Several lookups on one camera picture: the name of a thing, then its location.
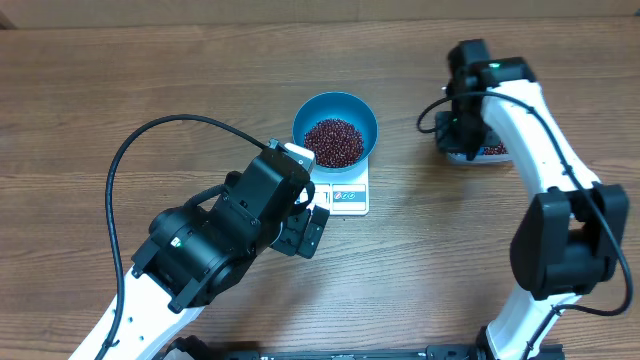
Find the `red adzuki beans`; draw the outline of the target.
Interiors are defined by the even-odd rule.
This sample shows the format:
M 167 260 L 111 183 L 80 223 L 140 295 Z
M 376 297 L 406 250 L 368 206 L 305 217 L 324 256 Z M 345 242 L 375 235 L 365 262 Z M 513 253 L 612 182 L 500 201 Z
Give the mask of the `red adzuki beans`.
M 318 165 L 342 169 L 356 165 L 371 152 L 375 140 L 356 125 L 339 118 L 317 122 L 304 134 L 303 145 L 316 156 Z

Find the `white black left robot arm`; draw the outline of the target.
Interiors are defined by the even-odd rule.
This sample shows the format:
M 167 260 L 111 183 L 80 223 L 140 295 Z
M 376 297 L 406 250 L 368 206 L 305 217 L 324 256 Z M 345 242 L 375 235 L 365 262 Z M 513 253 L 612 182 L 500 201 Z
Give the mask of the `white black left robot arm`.
M 310 259 L 329 212 L 301 200 L 314 189 L 312 151 L 271 140 L 244 172 L 161 212 L 111 303 L 75 359 L 152 359 L 272 248 Z

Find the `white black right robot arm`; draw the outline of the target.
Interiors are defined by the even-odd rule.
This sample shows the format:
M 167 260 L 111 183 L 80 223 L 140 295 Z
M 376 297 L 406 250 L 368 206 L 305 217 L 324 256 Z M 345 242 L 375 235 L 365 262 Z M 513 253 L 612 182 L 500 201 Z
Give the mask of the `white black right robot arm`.
M 439 151 L 472 162 L 495 136 L 529 194 L 511 241 L 516 284 L 499 315 L 472 345 L 430 346 L 432 359 L 562 359 L 542 341 L 567 311 L 602 317 L 632 304 L 632 272 L 622 251 L 629 199 L 577 156 L 521 57 L 494 59 L 481 39 L 447 56 L 451 78 L 432 133 Z

